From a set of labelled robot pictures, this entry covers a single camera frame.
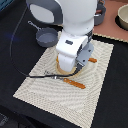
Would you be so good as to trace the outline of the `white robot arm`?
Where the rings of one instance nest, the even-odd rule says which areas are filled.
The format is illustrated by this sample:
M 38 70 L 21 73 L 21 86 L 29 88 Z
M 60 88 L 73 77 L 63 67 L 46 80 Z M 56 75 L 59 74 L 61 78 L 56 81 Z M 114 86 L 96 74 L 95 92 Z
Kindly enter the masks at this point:
M 97 0 L 26 0 L 32 15 L 40 22 L 63 25 L 56 46 L 59 66 L 70 72 L 75 61 L 88 58 L 84 50 L 91 41 Z

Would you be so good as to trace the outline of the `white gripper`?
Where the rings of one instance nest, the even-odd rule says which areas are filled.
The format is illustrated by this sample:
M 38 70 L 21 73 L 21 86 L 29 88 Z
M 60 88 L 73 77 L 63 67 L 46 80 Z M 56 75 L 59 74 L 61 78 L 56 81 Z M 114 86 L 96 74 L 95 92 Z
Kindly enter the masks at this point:
M 74 36 L 62 31 L 56 50 L 63 71 L 71 72 L 76 63 L 86 65 L 94 50 L 91 38 L 92 35 Z

